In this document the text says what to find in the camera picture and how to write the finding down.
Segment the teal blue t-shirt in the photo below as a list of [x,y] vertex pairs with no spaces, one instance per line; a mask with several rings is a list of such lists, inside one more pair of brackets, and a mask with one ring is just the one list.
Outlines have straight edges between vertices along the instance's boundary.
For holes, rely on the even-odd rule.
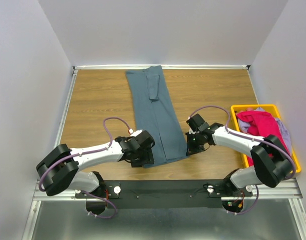
[[152,148],[157,167],[185,159],[187,143],[169,96],[161,66],[128,70],[125,73],[133,102],[136,128],[148,131],[155,141]]

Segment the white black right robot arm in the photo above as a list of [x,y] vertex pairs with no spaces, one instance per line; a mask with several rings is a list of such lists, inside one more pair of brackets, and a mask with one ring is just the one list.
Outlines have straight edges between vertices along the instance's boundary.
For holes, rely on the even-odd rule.
[[222,181],[225,194],[234,196],[249,185],[276,187],[292,178],[296,166],[287,150],[275,135],[250,136],[220,123],[208,124],[199,114],[188,118],[187,154],[203,152],[204,145],[228,147],[249,156],[253,164],[229,173]]

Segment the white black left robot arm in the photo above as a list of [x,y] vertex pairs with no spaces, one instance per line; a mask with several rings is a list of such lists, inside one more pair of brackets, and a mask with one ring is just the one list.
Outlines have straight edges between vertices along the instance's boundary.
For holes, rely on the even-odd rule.
[[55,147],[37,166],[39,189],[49,197],[67,189],[88,192],[97,198],[103,194],[103,180],[97,173],[83,169],[103,163],[129,161],[133,168],[154,162],[155,141],[146,130],[137,130],[128,137],[111,138],[106,144],[85,148]]

